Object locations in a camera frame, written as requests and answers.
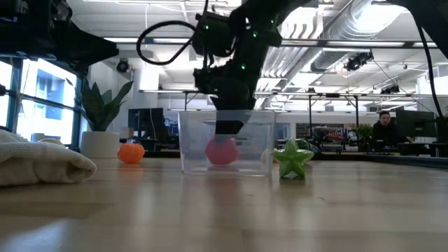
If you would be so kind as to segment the light green toy leaf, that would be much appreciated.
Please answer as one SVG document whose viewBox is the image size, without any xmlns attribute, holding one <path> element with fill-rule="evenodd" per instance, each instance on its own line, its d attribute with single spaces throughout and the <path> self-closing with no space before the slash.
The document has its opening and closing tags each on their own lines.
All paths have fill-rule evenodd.
<svg viewBox="0 0 448 252">
<path fill-rule="evenodd" d="M 289 139 L 284 149 L 273 151 L 273 156 L 279 163 L 279 176 L 282 179 L 305 179 L 305 165 L 314 157 L 314 152 L 299 149 L 295 139 Z"/>
</svg>

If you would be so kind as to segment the large blue-framed window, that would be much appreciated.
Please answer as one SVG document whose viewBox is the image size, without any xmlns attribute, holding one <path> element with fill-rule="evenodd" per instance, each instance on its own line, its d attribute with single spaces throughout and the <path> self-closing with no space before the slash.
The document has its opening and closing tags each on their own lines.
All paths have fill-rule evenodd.
<svg viewBox="0 0 448 252">
<path fill-rule="evenodd" d="M 43 59 L 25 59 L 18 68 L 0 61 L 0 85 L 20 91 L 18 106 L 12 94 L 0 96 L 0 127 L 28 141 L 42 134 L 72 144 L 77 81 L 75 74 Z"/>
</svg>

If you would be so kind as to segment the black computer monitor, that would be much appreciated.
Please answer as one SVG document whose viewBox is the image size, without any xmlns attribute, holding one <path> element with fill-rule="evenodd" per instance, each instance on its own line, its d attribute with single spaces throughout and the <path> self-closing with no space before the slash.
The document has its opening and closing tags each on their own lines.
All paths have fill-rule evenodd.
<svg viewBox="0 0 448 252">
<path fill-rule="evenodd" d="M 437 136 L 433 113 L 399 110 L 395 112 L 395 115 L 396 125 L 402 136 L 432 138 Z"/>
<path fill-rule="evenodd" d="M 162 108 L 131 108 L 127 126 L 137 131 L 141 138 L 159 139 L 165 127 Z"/>
</svg>

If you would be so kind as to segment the person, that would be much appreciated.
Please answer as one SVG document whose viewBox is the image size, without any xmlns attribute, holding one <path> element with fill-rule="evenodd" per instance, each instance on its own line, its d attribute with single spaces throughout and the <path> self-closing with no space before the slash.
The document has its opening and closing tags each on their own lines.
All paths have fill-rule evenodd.
<svg viewBox="0 0 448 252">
<path fill-rule="evenodd" d="M 398 129 L 392 122 L 390 113 L 381 111 L 378 121 L 372 126 L 372 150 L 382 151 L 388 147 L 395 148 L 399 140 Z"/>
</svg>

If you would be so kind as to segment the clear plastic tupperware container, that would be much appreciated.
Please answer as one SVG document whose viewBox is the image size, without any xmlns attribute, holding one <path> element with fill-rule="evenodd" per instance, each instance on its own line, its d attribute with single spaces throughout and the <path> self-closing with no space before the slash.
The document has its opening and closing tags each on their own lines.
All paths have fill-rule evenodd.
<svg viewBox="0 0 448 252">
<path fill-rule="evenodd" d="M 250 163 L 248 157 L 245 161 L 228 166 L 186 164 L 194 155 L 205 154 L 205 148 L 210 139 L 215 136 L 217 111 L 181 111 L 178 113 L 178 133 L 182 157 L 182 170 L 195 174 L 236 174 L 247 176 L 267 176 L 271 173 L 273 161 L 266 163 Z M 273 151 L 274 126 L 276 118 L 271 111 L 252 111 L 252 116 L 242 127 L 238 134 L 231 136 L 235 139 L 239 154 L 259 155 L 263 152 Z"/>
</svg>

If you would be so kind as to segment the beige plaid cloth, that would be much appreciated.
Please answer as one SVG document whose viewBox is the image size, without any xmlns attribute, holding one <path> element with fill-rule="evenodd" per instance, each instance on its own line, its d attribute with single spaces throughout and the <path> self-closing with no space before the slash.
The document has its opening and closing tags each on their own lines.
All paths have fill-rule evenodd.
<svg viewBox="0 0 448 252">
<path fill-rule="evenodd" d="M 0 128 L 0 187 L 77 183 L 97 170 L 91 159 L 55 143 L 32 143 Z"/>
</svg>

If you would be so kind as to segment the small green office plant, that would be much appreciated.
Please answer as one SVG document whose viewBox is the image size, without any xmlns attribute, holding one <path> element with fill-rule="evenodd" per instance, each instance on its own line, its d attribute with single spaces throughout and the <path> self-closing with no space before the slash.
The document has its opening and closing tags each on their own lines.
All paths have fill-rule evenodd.
<svg viewBox="0 0 448 252">
<path fill-rule="evenodd" d="M 360 140 L 368 140 L 372 136 L 372 126 L 370 124 L 360 124 L 356 128 L 356 133 Z"/>
</svg>

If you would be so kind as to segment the orange pumpkin toy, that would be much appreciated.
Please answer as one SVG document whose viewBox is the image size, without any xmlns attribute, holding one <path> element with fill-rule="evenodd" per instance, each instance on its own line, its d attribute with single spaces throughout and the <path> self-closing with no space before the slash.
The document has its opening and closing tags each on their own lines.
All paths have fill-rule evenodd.
<svg viewBox="0 0 448 252">
<path fill-rule="evenodd" d="M 118 159 L 127 164 L 140 163 L 144 157 L 144 147 L 137 143 L 123 143 L 117 153 Z"/>
</svg>

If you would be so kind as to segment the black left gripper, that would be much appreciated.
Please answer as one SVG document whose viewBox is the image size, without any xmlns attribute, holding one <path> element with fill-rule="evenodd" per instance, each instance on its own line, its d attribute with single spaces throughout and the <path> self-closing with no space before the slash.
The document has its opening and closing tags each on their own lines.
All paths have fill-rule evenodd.
<svg viewBox="0 0 448 252">
<path fill-rule="evenodd" d="M 0 0 L 0 57 L 57 59 L 57 33 L 69 26 L 67 0 Z M 86 76 L 89 66 L 118 55 L 116 43 L 81 33 L 67 42 L 70 68 Z"/>
</svg>

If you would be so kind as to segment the red bell pepper toy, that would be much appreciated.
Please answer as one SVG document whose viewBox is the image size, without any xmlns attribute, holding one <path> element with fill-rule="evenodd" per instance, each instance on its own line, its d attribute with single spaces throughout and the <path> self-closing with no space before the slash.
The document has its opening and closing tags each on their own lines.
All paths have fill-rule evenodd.
<svg viewBox="0 0 448 252">
<path fill-rule="evenodd" d="M 229 165 L 239 157 L 235 139 L 225 135 L 213 136 L 204 152 L 213 165 Z"/>
</svg>

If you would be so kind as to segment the black aluminium table frame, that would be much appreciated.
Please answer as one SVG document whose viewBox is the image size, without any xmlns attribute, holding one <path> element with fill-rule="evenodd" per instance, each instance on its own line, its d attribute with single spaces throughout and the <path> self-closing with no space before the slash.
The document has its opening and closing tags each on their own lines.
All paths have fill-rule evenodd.
<svg viewBox="0 0 448 252">
<path fill-rule="evenodd" d="M 252 154 L 244 154 L 240 153 L 239 157 L 230 164 L 217 164 L 221 166 L 228 166 L 228 165 L 236 165 L 237 161 L 245 161 L 245 157 L 248 157 L 248 160 L 250 163 L 253 164 L 259 164 L 264 165 L 263 163 L 266 163 L 266 161 L 273 161 L 277 162 L 275 160 L 275 156 L 273 154 L 280 153 L 283 150 L 279 151 L 268 151 L 263 152 L 259 155 L 252 155 Z M 180 153 L 180 151 L 146 151 L 144 158 L 152 158 L 152 159 L 179 159 L 182 161 L 183 154 Z M 192 160 L 187 160 L 187 156 L 185 154 L 184 161 L 186 162 L 186 165 L 193 165 L 193 164 L 199 164 L 199 165 L 211 165 L 214 164 L 210 163 L 209 159 L 206 157 L 205 154 L 200 154 L 197 157 L 194 155 L 194 158 Z M 326 162 L 331 164 L 344 164 L 348 165 L 349 163 L 355 163 L 355 162 L 373 162 L 373 163 L 379 163 L 379 164 L 389 164 L 389 165 L 406 165 L 406 166 L 413 166 L 413 167 L 426 167 L 431 169 L 446 169 L 448 170 L 448 157 L 419 157 L 419 156 L 402 156 L 402 155 L 380 155 L 380 154 L 362 154 L 362 153 L 342 153 L 342 154 L 324 154 L 324 153 L 317 153 L 314 154 L 314 156 L 308 161 L 308 162 Z"/>
</svg>

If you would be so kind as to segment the small potted green plant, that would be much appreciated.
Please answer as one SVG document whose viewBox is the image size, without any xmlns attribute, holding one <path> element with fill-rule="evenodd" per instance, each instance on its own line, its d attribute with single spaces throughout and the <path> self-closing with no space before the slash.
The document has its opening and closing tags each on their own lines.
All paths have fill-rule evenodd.
<svg viewBox="0 0 448 252">
<path fill-rule="evenodd" d="M 92 86 L 81 82 L 79 90 L 75 89 L 75 105 L 86 119 L 90 131 L 83 132 L 80 141 L 80 153 L 87 158 L 115 158 L 120 145 L 119 133 L 107 132 L 107 128 L 118 116 L 124 98 L 130 92 L 133 81 L 125 83 L 113 97 L 112 90 L 100 93 L 98 84 Z"/>
</svg>

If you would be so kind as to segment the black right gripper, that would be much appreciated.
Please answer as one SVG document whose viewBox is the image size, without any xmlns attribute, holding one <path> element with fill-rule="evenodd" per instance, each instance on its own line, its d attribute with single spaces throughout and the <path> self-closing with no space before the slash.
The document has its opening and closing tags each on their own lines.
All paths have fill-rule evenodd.
<svg viewBox="0 0 448 252">
<path fill-rule="evenodd" d="M 238 70 L 232 67 L 230 60 L 222 66 L 194 69 L 195 87 L 202 94 L 213 95 L 216 142 L 238 134 L 251 118 L 256 102 L 259 73 L 247 72 L 246 66 Z"/>
</svg>

